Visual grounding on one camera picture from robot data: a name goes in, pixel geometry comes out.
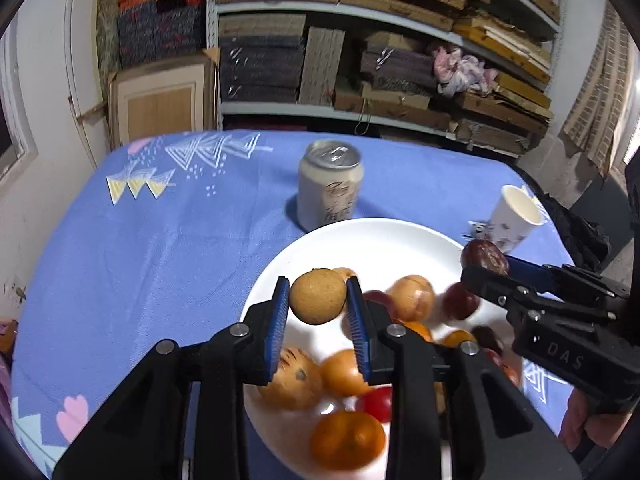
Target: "white wall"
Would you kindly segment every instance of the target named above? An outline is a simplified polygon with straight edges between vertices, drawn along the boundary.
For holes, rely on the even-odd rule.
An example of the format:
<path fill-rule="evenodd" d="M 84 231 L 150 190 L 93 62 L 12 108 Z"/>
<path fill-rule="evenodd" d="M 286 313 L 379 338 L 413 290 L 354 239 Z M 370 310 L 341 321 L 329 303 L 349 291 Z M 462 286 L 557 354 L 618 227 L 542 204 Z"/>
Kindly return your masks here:
<path fill-rule="evenodd" d="M 540 186 L 569 206 L 594 177 L 586 158 L 558 139 L 560 128 L 578 97 L 598 43 L 606 0 L 566 0 L 562 50 L 548 89 L 555 114 L 540 145 L 524 155 L 519 165 Z"/>
<path fill-rule="evenodd" d="M 28 297 L 29 282 L 51 232 L 94 170 L 69 109 L 65 3 L 26 0 L 18 12 L 17 70 L 38 155 L 25 168 L 18 162 L 10 170 L 17 176 L 0 184 L 0 316 L 19 316 L 15 287 L 26 287 Z M 86 34 L 91 34 L 88 24 Z M 74 44 L 73 50 L 91 47 L 87 41 L 84 46 Z M 84 76 L 92 71 L 90 66 L 74 70 Z M 83 84 L 87 83 L 78 85 L 79 94 Z M 94 146 L 100 144 L 90 140 Z"/>

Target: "orange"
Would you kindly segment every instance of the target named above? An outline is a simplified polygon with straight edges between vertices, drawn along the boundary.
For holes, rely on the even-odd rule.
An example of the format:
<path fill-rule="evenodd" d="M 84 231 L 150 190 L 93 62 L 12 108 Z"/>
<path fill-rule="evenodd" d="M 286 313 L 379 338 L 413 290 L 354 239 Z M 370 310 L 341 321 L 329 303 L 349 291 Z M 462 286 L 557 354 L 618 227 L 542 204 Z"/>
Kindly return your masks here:
<path fill-rule="evenodd" d="M 418 321 L 405 321 L 404 326 L 410 328 L 414 332 L 417 332 L 427 343 L 433 343 L 433 335 L 431 330 Z"/>
<path fill-rule="evenodd" d="M 440 344 L 448 346 L 449 348 L 457 348 L 463 341 L 474 341 L 477 343 L 476 338 L 470 332 L 466 330 L 455 330 L 446 336 Z"/>
<path fill-rule="evenodd" d="M 318 422 L 311 455 L 319 465 L 351 471 L 373 462 L 385 448 L 385 430 L 369 413 L 334 412 Z"/>

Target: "white triangle pattern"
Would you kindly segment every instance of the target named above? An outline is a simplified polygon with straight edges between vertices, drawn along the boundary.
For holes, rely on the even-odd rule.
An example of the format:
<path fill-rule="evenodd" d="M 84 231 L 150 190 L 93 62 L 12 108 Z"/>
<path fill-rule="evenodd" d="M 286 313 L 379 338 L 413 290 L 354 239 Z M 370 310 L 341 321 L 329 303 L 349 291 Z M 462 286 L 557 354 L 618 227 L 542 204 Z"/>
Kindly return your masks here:
<path fill-rule="evenodd" d="M 220 134 L 215 134 L 207 139 L 201 140 L 196 154 L 210 166 L 217 168 L 220 164 L 220 157 L 222 156 L 222 149 L 225 145 L 225 141 L 230 136 L 222 137 Z"/>
<path fill-rule="evenodd" d="M 169 156 L 180 166 L 184 171 L 189 169 L 191 159 L 196 153 L 196 149 L 200 141 L 204 138 L 204 135 L 192 137 L 191 139 L 183 140 L 171 146 L 165 147 L 165 151 Z"/>
<path fill-rule="evenodd" d="M 222 153 L 249 160 L 256 150 L 272 151 L 267 146 L 258 146 L 258 139 L 260 134 L 249 134 L 241 139 L 234 139 L 231 135 L 223 137 L 222 134 L 200 135 L 171 144 L 164 150 L 184 171 L 189 169 L 194 155 L 212 168 L 218 168 Z"/>
<path fill-rule="evenodd" d="M 53 471 L 58 460 L 66 451 L 62 446 L 46 446 L 42 443 L 42 424 L 40 414 L 27 415 L 20 418 L 18 397 L 11 402 L 11 413 L 14 420 L 14 435 L 18 443 L 27 451 L 34 464 L 47 475 Z"/>

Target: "metal shelving unit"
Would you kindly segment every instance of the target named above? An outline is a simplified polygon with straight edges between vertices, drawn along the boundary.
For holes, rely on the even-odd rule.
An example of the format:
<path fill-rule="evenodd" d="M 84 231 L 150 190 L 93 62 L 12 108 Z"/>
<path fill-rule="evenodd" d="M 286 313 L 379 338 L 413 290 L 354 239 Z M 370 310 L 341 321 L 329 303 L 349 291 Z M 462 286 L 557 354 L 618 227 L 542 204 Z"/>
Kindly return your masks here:
<path fill-rule="evenodd" d="M 495 63 L 497 66 L 513 73 L 513 75 L 521 78 L 530 85 L 544 90 L 544 83 L 535 79 L 532 75 L 525 72 L 516 64 L 504 59 L 502 56 L 498 56 L 495 52 L 488 50 L 487 48 L 469 41 L 459 34 L 454 32 L 446 32 L 436 27 L 431 27 L 425 23 L 415 22 L 402 16 L 395 14 L 389 14 L 388 12 L 382 12 L 380 10 L 366 9 L 365 7 L 356 7 L 347 4 L 328 4 L 324 2 L 297 2 L 292 0 L 283 0 L 279 2 L 238 2 L 232 4 L 222 4 L 216 6 L 216 11 L 219 16 L 223 14 L 236 14 L 238 12 L 260 12 L 269 10 L 271 12 L 318 12 L 325 14 L 342 14 L 344 16 L 353 16 L 356 18 L 362 18 L 365 20 L 372 20 L 374 22 L 389 23 L 396 27 L 407 28 L 416 32 L 427 34 L 433 38 L 447 41 L 449 43 L 461 46 L 469 52 L 473 52 L 478 56 Z"/>
<path fill-rule="evenodd" d="M 447 133 L 435 130 L 420 124 L 407 123 L 386 117 L 370 116 L 368 114 L 358 114 L 356 112 L 343 112 L 335 110 L 329 106 L 299 105 L 290 103 L 247 103 L 226 101 L 220 107 L 220 114 L 225 115 L 276 115 L 292 117 L 316 117 L 321 119 L 338 119 L 343 121 L 355 121 L 381 126 L 391 126 L 392 128 L 402 128 L 424 134 L 446 137 Z"/>
<path fill-rule="evenodd" d="M 539 38 L 561 38 L 564 24 L 555 23 L 541 9 L 529 0 L 492 0 L 493 7 L 502 7 L 502 10 L 508 10 L 513 15 L 513 23 L 518 26 L 525 24 L 524 29 L 532 32 Z M 496 66 L 511 72 L 514 76 L 526 81 L 528 84 L 542 91 L 545 84 L 541 83 L 529 73 L 525 72 L 516 64 L 504 59 L 487 48 L 475 44 L 459 34 L 446 32 L 430 25 L 415 22 L 402 16 L 381 12 L 378 10 L 366 9 L 364 7 L 350 6 L 347 4 L 331 4 L 324 2 L 301 2 L 292 0 L 282 1 L 260 1 L 260 2 L 237 2 L 231 4 L 217 5 L 216 0 L 207 0 L 207 46 L 212 47 L 218 44 L 218 19 L 224 14 L 235 14 L 242 12 L 314 12 L 324 14 L 338 14 L 342 16 L 350 16 L 360 20 L 369 20 L 373 22 L 387 23 L 394 27 L 406 28 L 421 34 L 426 34 L 433 38 L 437 38 L 448 43 L 455 44 L 476 54 Z M 242 116 L 242 115 L 271 115 L 271 116 L 290 116 L 290 117 L 312 117 L 325 118 L 334 120 L 344 120 L 351 122 L 367 122 L 379 124 L 382 126 L 390 126 L 404 130 L 411 130 L 439 137 L 446 137 L 450 140 L 456 140 L 455 134 L 443 132 L 421 126 L 420 124 L 408 123 L 379 116 L 367 116 L 355 112 L 344 112 L 335 110 L 331 107 L 299 105 L 299 104 L 280 104 L 280 103 L 254 103 L 254 102 L 222 102 L 219 103 L 218 127 L 222 128 L 222 120 L 224 116 Z M 497 153 L 514 156 L 511 153 L 502 150 L 494 150 Z"/>

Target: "blue tablecloth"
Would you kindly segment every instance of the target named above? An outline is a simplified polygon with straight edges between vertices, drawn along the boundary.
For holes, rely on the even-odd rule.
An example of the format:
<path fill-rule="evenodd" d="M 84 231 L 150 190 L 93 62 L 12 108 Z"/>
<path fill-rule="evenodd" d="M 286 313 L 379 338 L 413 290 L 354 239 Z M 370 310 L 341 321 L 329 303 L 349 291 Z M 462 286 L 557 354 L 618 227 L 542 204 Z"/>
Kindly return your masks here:
<path fill-rule="evenodd" d="M 51 237 L 20 320 L 14 430 L 46 474 L 155 342 L 208 340 L 238 320 L 264 267 L 303 235 L 294 221 L 298 161 L 319 137 L 165 136 L 114 152 L 95 172 Z M 365 165 L 357 217 L 416 222 L 462 244 L 468 222 L 489 218 L 503 185 L 524 186 L 500 162 L 345 140 Z M 550 222 L 513 254 L 571 262 Z M 569 386 L 531 364 L 526 377 L 527 395 L 557 432 Z M 295 478 L 251 427 L 248 440 L 252 478 Z"/>

